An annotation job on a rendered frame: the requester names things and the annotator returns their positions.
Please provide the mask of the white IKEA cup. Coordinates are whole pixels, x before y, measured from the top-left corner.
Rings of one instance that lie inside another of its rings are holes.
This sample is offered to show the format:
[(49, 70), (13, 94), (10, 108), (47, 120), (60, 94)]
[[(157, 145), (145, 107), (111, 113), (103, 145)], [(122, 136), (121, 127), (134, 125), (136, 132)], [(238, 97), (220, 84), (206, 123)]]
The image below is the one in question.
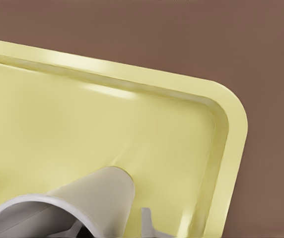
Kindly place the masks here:
[(59, 238), (75, 221), (95, 238), (120, 238), (135, 197), (124, 170), (105, 167), (45, 194), (0, 205), (0, 238)]

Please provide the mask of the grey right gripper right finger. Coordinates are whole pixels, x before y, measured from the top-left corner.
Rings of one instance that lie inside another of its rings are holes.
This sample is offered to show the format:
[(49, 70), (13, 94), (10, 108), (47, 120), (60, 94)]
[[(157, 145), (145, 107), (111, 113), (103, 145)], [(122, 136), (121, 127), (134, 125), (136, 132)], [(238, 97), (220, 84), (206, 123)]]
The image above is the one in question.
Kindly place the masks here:
[(141, 238), (161, 238), (161, 234), (152, 224), (151, 209), (143, 207), (141, 209), (142, 223), (141, 223)]

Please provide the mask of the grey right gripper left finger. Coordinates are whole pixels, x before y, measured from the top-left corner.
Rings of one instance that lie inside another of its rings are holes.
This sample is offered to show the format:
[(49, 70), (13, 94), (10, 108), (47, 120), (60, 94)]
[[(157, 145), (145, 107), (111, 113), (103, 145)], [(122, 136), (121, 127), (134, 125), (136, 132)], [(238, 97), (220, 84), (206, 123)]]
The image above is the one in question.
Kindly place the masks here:
[(62, 235), (62, 238), (86, 238), (86, 227), (82, 222), (77, 220), (71, 228)]

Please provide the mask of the pale yellow rectangular tray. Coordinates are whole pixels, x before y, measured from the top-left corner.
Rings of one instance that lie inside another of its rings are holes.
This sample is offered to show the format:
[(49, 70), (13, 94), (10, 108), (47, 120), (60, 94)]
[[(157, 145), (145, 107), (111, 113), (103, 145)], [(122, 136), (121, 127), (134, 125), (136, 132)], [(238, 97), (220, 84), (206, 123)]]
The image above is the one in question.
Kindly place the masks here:
[(221, 238), (248, 130), (214, 81), (0, 41), (0, 205), (105, 167), (132, 178), (120, 238)]

